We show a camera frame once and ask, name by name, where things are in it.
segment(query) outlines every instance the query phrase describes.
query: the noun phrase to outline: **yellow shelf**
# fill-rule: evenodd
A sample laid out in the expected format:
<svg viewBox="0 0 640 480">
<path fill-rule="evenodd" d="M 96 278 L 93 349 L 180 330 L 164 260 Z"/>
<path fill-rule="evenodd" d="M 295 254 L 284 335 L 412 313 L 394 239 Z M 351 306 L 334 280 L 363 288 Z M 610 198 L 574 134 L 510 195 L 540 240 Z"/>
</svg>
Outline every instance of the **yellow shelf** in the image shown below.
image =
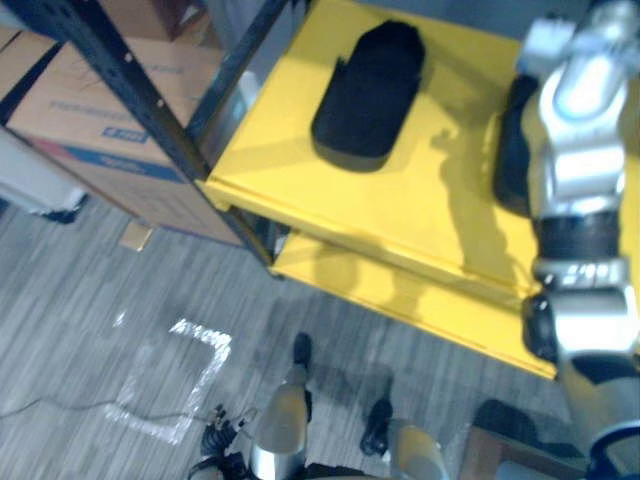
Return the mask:
<svg viewBox="0 0 640 480">
<path fill-rule="evenodd" d="M 345 0 L 314 5 L 202 190 L 219 208 L 305 232 L 291 236 L 277 272 L 552 377 L 520 338 L 521 299 L 538 289 L 531 225 L 491 192 L 518 43 Z M 336 59 L 387 19 L 418 28 L 424 81 L 385 166 L 353 173 L 315 154 L 311 121 Z M 621 243 L 637 288 L 638 82 L 632 95 Z"/>
<path fill-rule="evenodd" d="M 525 349 L 518 314 L 424 277 L 301 233 L 289 235 L 273 270 L 537 375 L 555 375 Z"/>
<path fill-rule="evenodd" d="M 387 19 L 418 28 L 423 85 L 386 165 L 353 173 L 316 155 L 311 121 L 336 59 Z M 491 176 L 518 49 L 466 27 L 319 0 L 202 188 L 219 206 L 517 309 L 537 288 L 536 246 L 529 221 L 494 201 Z M 637 249 L 637 228 L 630 232 L 624 241 Z"/>
</svg>

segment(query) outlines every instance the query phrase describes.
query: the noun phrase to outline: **robotic hand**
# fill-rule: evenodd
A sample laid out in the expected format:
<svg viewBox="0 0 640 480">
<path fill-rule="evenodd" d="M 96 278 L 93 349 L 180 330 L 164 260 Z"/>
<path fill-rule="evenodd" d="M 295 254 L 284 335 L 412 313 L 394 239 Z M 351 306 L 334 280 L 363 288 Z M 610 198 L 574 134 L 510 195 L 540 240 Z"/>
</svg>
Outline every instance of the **robotic hand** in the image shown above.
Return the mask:
<svg viewBox="0 0 640 480">
<path fill-rule="evenodd" d="M 519 62 L 542 85 L 522 118 L 542 284 L 524 302 L 524 341 L 557 367 L 592 478 L 640 473 L 640 325 L 618 248 L 619 123 L 640 71 L 639 34 L 640 3 L 597 1 L 577 27 L 534 23 Z"/>
</svg>

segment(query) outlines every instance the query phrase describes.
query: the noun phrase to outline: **floor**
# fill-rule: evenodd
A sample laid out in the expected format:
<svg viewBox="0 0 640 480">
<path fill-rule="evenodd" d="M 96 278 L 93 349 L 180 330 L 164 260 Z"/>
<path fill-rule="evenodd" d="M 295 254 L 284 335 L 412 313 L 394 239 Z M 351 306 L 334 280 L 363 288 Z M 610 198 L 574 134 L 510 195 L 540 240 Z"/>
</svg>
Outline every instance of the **floor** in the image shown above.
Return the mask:
<svg viewBox="0 0 640 480">
<path fill-rule="evenodd" d="M 276 280 L 237 248 L 156 231 L 142 253 L 127 250 L 117 244 L 127 220 L 95 199 L 67 226 L 14 207 L 0 216 L 0 412 L 40 396 L 133 412 L 40 403 L 0 420 L 0 478 L 184 478 L 202 425 L 144 418 L 196 407 L 206 416 L 219 402 L 232 414 L 264 408 L 300 330 L 314 341 L 310 461 L 385 473 L 358 440 L 389 380 L 396 415 L 438 439 L 452 478 L 478 409 L 509 423 L 491 399 L 533 419 L 537 432 L 520 436 L 570 441 L 554 383 Z M 231 337 L 230 352 L 214 332 Z"/>
</svg>

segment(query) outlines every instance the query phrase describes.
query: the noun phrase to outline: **black cable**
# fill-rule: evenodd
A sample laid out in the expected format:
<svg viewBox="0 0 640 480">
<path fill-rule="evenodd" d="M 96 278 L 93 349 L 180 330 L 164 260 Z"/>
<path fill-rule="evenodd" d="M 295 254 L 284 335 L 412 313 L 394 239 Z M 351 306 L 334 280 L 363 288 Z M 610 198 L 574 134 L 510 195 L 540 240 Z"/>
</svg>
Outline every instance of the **black cable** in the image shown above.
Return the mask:
<svg viewBox="0 0 640 480">
<path fill-rule="evenodd" d="M 86 412 L 89 410 L 93 410 L 95 408 L 99 408 L 99 407 L 106 407 L 108 405 L 112 405 L 115 407 L 118 407 L 120 409 L 122 409 L 125 413 L 128 413 L 134 417 L 137 417 L 141 420 L 147 421 L 147 422 L 153 422 L 153 421 L 158 421 L 158 420 L 166 420 L 168 418 L 192 418 L 194 420 L 197 420 L 198 422 L 204 423 L 204 424 L 208 424 L 209 423 L 209 419 L 204 418 L 204 417 L 199 417 L 197 415 L 191 415 L 189 413 L 185 413 L 185 412 L 171 412 L 171 413 L 163 413 L 163 414 L 159 414 L 159 415 L 144 415 L 144 414 L 140 414 L 137 412 L 134 412 L 132 410 L 129 410 L 126 406 L 122 405 L 121 403 L 119 403 L 116 400 L 102 400 L 99 402 L 94 402 L 94 403 L 88 403 L 88 404 L 84 404 L 84 405 L 77 405 L 77 404 L 66 404 L 61 402 L 60 400 L 54 398 L 54 397 L 49 397 L 49 396 L 43 396 L 43 397 L 38 397 L 32 401 L 30 401 L 29 403 L 23 405 L 22 407 L 16 408 L 15 410 L 9 410 L 8 412 L 4 412 L 4 413 L 0 413 L 0 422 L 3 420 L 6 420 L 7 418 L 11 418 L 11 417 L 15 417 L 16 415 L 20 415 L 23 412 L 26 412 L 27 410 L 29 410 L 30 408 L 35 407 L 36 405 L 40 404 L 40 403 L 45 403 L 51 406 L 54 406 L 56 408 L 59 408 L 60 410 L 66 410 L 66 411 L 70 411 L 70 412 Z"/>
</svg>

